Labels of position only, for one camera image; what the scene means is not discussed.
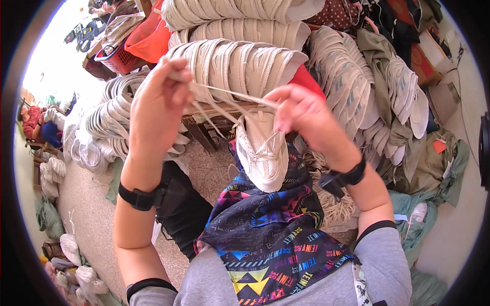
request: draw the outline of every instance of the person sitting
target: person sitting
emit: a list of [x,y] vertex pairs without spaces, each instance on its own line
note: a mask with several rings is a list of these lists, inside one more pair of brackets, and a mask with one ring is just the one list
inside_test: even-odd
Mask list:
[[[49,108],[54,108],[64,115],[57,105],[51,105]],[[58,130],[56,123],[44,121],[44,114],[47,109],[48,107],[23,105],[18,120],[23,123],[23,131],[27,139],[39,143],[47,141],[53,147],[60,149],[63,146],[61,143],[62,133]]]

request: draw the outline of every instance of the sleeve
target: sleeve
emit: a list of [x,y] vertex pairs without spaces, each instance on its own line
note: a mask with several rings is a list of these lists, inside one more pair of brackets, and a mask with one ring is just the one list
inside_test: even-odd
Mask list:
[[173,306],[177,292],[163,287],[145,287],[129,299],[130,306]]
[[146,279],[129,285],[126,290],[130,306],[172,306],[177,289],[162,279]]
[[361,261],[371,300],[390,306],[406,306],[412,296],[412,280],[400,234],[393,227],[378,227],[365,235],[354,249]]

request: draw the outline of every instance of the white shoelace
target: white shoelace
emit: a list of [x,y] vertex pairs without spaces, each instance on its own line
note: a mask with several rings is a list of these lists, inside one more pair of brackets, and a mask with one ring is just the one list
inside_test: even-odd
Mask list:
[[[177,81],[180,80],[180,77],[176,73],[171,73],[169,75],[169,77],[170,78],[173,78],[173,79],[177,79]],[[264,106],[268,106],[268,107],[270,107],[272,109],[277,109],[277,107],[278,107],[275,102],[272,102],[272,101],[269,101],[269,100],[266,100],[266,99],[261,99],[261,98],[249,96],[247,94],[236,93],[236,92],[232,92],[232,91],[228,91],[228,90],[225,90],[225,89],[216,88],[216,87],[212,87],[212,86],[208,86],[208,85],[203,85],[203,84],[197,84],[197,83],[189,83],[189,84],[190,84],[191,88],[192,87],[195,87],[195,86],[200,86],[200,87],[204,87],[204,88],[207,88],[207,89],[213,89],[213,90],[218,90],[218,91],[226,92],[226,93],[229,93],[229,94],[234,94],[234,95],[236,95],[238,97],[252,100],[255,103],[258,103],[258,104],[261,104],[261,105],[264,105]],[[236,102],[233,102],[233,101],[227,101],[227,100],[222,100],[222,102],[225,102],[225,103],[227,103],[227,104],[229,104],[229,105],[237,108],[240,112],[242,112],[242,114],[244,114],[249,119],[249,123],[251,123],[254,131],[256,133],[258,133],[262,137],[262,139],[266,139],[264,141],[264,143],[256,150],[256,153],[255,154],[253,154],[253,153],[250,154],[247,151],[247,154],[250,156],[251,160],[253,160],[254,162],[262,162],[262,161],[266,161],[266,160],[273,160],[273,159],[275,159],[275,156],[276,156],[276,153],[274,152],[275,149],[276,149],[275,136],[279,132],[275,132],[272,136],[270,136],[270,137],[267,138],[266,135],[263,133],[263,131],[260,129],[259,124],[254,119],[254,117],[246,109],[244,109],[242,106],[240,106],[239,103],[236,103]],[[222,109],[221,107],[219,107],[217,105],[217,103],[215,103],[214,101],[209,101],[209,104],[217,112],[219,112],[220,114],[222,114],[223,116],[225,116],[226,118],[228,118],[230,121],[232,121],[235,124],[234,127],[239,124],[238,120],[235,117],[233,117],[227,111],[225,111],[224,109]],[[220,132],[220,130],[218,129],[218,127],[207,116],[206,112],[199,105],[199,103],[197,101],[193,101],[193,105],[203,114],[204,118],[206,118],[206,120],[216,130],[216,132],[221,137],[223,137],[224,139],[226,139],[226,137]]]

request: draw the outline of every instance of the polka dot fabric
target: polka dot fabric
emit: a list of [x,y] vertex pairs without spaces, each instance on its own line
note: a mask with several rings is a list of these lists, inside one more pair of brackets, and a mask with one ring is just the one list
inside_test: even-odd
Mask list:
[[322,11],[307,19],[307,24],[326,25],[335,30],[345,30],[352,27],[352,22],[357,22],[358,11],[350,1],[326,0]]

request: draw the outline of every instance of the person's left hand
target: person's left hand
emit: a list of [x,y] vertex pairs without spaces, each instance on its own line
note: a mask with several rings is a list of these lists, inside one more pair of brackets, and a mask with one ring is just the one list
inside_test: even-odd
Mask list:
[[173,145],[184,107],[194,99],[187,83],[168,78],[171,71],[192,81],[186,59],[160,59],[134,95],[131,103],[129,154],[162,161]]

